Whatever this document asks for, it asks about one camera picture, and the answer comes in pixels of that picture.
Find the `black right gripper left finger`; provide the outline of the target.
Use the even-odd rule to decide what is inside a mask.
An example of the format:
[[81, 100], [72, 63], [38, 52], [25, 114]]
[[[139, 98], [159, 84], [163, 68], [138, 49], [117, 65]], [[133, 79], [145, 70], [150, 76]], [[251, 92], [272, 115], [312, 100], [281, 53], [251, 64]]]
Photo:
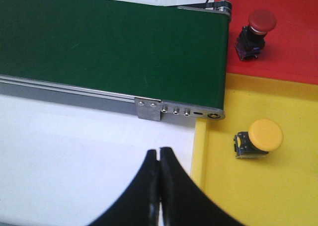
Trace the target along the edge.
[[157, 226], [159, 224], [159, 161], [157, 151], [145, 159], [120, 197], [91, 226]]

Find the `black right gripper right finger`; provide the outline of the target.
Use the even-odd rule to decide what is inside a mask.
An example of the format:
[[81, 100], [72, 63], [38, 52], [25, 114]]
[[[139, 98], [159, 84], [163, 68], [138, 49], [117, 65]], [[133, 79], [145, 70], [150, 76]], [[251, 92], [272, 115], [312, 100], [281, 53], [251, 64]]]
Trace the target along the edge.
[[160, 149], [160, 183], [165, 226], [240, 226], [194, 183], [172, 148]]

